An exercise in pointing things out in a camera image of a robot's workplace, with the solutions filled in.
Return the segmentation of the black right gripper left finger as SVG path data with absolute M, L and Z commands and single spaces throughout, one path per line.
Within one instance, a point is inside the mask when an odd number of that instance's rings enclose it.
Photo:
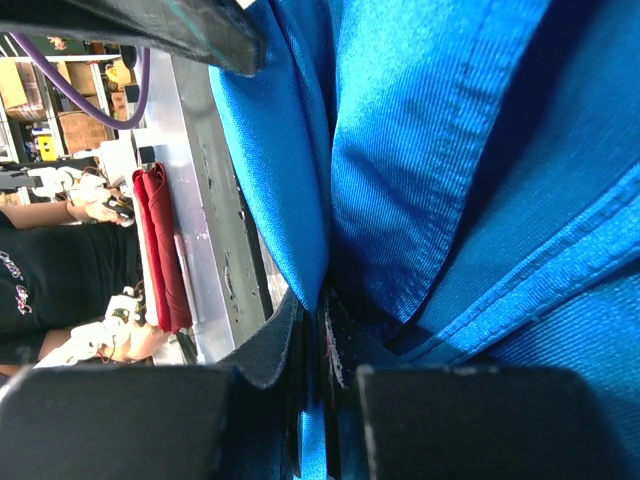
M 304 310 L 212 365 L 30 368 L 1 392 L 5 479 L 290 479 Z

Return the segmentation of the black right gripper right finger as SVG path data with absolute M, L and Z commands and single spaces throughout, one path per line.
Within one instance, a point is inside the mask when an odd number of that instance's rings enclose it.
M 408 365 L 325 289 L 321 390 L 332 479 L 632 479 L 594 391 L 559 368 Z

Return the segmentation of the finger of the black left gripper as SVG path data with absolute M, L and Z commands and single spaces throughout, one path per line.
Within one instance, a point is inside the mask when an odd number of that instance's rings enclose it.
M 5 32 L 153 48 L 254 76 L 266 40 L 236 1 L 16 1 L 1 3 Z

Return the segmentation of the blue satin napkin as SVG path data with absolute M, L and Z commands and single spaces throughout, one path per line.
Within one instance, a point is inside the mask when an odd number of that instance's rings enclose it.
M 565 367 L 639 467 L 639 5 L 256 1 L 209 71 L 273 260 L 402 360 Z

